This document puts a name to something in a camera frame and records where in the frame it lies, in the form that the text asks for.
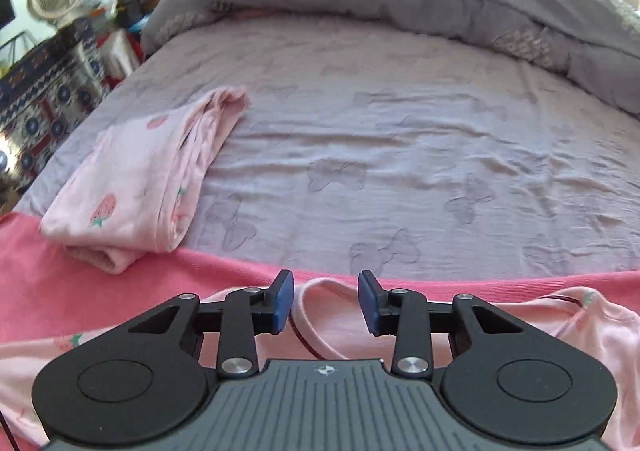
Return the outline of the pink red towel blanket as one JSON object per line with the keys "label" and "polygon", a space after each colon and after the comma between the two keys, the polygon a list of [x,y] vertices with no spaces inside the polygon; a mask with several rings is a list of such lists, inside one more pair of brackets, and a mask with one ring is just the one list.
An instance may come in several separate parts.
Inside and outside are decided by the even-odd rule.
{"label": "pink red towel blanket", "polygon": [[[68,255],[46,240],[37,218],[12,212],[1,220],[1,347],[17,341],[104,332],[166,299],[192,292],[218,301],[233,289],[264,286],[276,269],[262,263],[220,258],[179,249],[146,256],[121,275],[108,275]],[[299,271],[295,289],[327,278],[355,288],[352,277]],[[432,301],[470,293],[498,306],[530,301],[560,289],[586,286],[639,315],[639,275],[634,271],[545,279],[488,282],[419,282],[416,290]],[[6,450],[30,449],[25,440],[1,428]]]}

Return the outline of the lilac butterfly bed sheet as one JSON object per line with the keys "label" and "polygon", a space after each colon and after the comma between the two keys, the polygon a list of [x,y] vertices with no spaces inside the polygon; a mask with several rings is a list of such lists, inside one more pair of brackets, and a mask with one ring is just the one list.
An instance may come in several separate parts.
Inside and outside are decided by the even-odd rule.
{"label": "lilac butterfly bed sheet", "polygon": [[523,61],[367,22],[192,29],[119,85],[17,204],[40,216],[118,122],[238,86],[250,108],[184,246],[285,268],[497,280],[639,266],[639,124]]}

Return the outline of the blue patterned storage bag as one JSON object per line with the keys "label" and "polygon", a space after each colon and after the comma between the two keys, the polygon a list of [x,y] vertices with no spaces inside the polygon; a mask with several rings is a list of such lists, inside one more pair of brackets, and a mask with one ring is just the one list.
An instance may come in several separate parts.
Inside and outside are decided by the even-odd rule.
{"label": "blue patterned storage bag", "polygon": [[24,191],[108,95],[88,18],[30,50],[1,79],[1,188]]}

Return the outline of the pink strawberry print shirt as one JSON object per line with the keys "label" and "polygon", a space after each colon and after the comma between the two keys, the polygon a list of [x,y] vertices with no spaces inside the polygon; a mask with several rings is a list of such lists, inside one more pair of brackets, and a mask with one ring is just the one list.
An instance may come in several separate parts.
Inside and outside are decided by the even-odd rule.
{"label": "pink strawberry print shirt", "polygon": [[[639,446],[639,315],[597,289],[574,286],[500,309],[604,363],[614,376],[617,405],[604,441],[615,450]],[[100,330],[1,347],[1,413],[6,428],[30,449],[48,441],[30,401],[39,371],[62,353],[101,335]],[[259,360],[390,360],[393,337],[374,337],[363,320],[357,292],[335,280],[313,279],[297,289],[291,318],[278,336],[257,337]]]}

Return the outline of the pink strawberry pants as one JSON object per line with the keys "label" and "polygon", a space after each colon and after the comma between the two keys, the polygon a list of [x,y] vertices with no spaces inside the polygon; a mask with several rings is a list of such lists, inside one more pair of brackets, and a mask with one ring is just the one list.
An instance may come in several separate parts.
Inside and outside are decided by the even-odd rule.
{"label": "pink strawberry pants", "polygon": [[101,132],[44,214],[41,234],[111,275],[174,251],[206,172],[249,105],[245,90],[219,87]]}

